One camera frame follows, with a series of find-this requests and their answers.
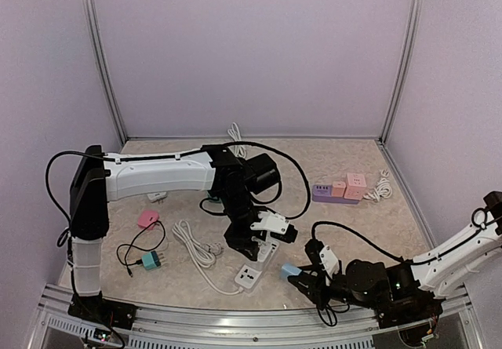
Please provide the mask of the white power strip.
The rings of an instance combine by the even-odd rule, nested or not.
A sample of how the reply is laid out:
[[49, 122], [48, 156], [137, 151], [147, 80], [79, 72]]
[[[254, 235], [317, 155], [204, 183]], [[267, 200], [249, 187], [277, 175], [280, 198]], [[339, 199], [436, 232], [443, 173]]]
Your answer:
[[252, 292], [267, 269], [267, 266], [278, 252], [278, 248], [273, 253], [268, 253], [268, 257], [264, 262], [247, 260], [234, 278], [234, 283], [237, 287], [245, 292]]

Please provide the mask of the blue charger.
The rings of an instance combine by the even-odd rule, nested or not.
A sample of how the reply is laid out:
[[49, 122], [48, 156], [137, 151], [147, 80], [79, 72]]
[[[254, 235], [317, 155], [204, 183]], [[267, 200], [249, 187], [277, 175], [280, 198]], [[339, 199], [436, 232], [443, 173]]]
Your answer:
[[280, 279], [287, 281], [289, 283], [293, 282], [293, 279], [299, 276], [302, 270], [290, 263], [283, 264], [280, 270]]

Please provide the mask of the purple power strip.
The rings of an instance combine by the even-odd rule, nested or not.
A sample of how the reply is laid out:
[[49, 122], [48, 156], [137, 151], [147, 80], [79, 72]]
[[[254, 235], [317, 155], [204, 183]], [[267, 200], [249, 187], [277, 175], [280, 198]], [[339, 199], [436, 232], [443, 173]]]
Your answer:
[[331, 195], [332, 185], [315, 184], [311, 191], [311, 200], [319, 203], [357, 205], [360, 201], [334, 198]]

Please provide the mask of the beige pink charger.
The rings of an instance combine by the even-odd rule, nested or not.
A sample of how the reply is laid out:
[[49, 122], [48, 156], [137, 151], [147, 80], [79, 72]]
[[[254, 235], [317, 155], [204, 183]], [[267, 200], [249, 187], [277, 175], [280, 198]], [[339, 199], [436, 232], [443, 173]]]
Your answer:
[[332, 184], [331, 195], [334, 198], [343, 198], [347, 185], [344, 181], [334, 181]]

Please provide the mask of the teal charger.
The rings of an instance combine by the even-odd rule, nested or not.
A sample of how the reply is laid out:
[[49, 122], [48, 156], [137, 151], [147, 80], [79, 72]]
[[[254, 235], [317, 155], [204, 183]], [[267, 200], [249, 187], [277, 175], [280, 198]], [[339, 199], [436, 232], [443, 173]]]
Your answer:
[[164, 253], [152, 250], [141, 257], [141, 263], [146, 271], [151, 271], [161, 267], [164, 259]]

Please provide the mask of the pink cube socket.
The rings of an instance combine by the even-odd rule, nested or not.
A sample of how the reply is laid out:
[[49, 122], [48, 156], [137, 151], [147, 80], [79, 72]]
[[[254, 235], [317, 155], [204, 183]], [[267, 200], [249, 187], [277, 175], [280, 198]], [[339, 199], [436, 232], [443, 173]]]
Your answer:
[[361, 173], [346, 174], [346, 188], [344, 198], [347, 200], [361, 201], [367, 191], [366, 177]]

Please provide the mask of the white cube socket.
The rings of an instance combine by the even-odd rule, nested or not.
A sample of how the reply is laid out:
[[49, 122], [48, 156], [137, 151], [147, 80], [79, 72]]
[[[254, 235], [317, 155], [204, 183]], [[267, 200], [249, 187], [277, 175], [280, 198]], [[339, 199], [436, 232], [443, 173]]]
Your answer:
[[271, 233], [269, 233], [265, 239], [265, 252], [266, 253], [273, 253], [280, 245], [280, 242], [278, 239], [274, 238], [271, 236]]

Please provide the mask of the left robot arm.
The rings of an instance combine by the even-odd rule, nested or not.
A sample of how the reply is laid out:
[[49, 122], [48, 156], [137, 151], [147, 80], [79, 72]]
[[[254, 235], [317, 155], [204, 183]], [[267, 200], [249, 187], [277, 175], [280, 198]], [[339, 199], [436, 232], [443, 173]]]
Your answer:
[[61, 212], [68, 223], [69, 250], [74, 294], [78, 306], [95, 322], [104, 320], [110, 305], [102, 298], [100, 251], [109, 230], [108, 203], [142, 194], [170, 191], [207, 191], [218, 198], [222, 216], [229, 219], [224, 233], [227, 246], [256, 262], [260, 243], [275, 239], [296, 240], [293, 216], [272, 211], [256, 196], [270, 187], [281, 187], [278, 166], [271, 154], [299, 163], [273, 147], [249, 142], [261, 154], [252, 158], [234, 155], [231, 144], [203, 145], [189, 151], [149, 155], [104, 153], [93, 145], [85, 151], [61, 151], [49, 163], [63, 156], [77, 156], [78, 168], [71, 181], [69, 208]]

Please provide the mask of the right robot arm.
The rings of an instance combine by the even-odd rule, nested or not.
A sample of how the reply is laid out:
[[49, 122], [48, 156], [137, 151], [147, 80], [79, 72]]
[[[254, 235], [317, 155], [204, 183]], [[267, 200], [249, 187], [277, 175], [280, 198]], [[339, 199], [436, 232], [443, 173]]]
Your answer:
[[331, 248], [317, 238], [305, 245], [309, 265], [284, 264], [281, 277], [294, 285], [318, 311], [330, 301], [375, 312], [382, 329], [437, 318], [442, 301], [470, 274], [501, 254], [501, 193], [491, 191], [471, 222], [440, 246], [396, 265], [352, 260], [344, 266]]

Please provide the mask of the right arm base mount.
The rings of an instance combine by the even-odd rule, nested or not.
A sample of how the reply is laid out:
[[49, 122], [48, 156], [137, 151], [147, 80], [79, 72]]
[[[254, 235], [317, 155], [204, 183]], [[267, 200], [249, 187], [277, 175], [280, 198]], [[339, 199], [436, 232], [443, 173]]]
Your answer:
[[406, 325], [439, 316], [443, 300], [406, 300], [404, 303], [390, 304], [375, 310], [380, 329]]

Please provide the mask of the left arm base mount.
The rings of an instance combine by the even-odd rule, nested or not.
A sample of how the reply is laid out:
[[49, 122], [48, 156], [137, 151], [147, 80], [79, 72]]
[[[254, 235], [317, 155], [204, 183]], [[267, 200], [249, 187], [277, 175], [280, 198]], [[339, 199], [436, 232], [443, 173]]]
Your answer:
[[73, 300], [68, 314], [112, 328], [130, 330], [136, 318], [137, 306], [112, 300]]

